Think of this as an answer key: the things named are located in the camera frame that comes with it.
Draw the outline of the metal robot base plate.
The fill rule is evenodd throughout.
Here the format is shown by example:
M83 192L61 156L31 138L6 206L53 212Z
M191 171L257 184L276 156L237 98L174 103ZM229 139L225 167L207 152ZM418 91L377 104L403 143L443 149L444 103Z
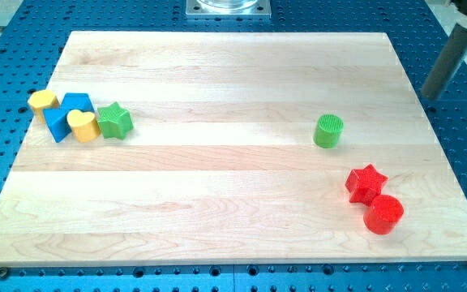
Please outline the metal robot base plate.
M272 15L270 0L186 0L187 17L226 17Z

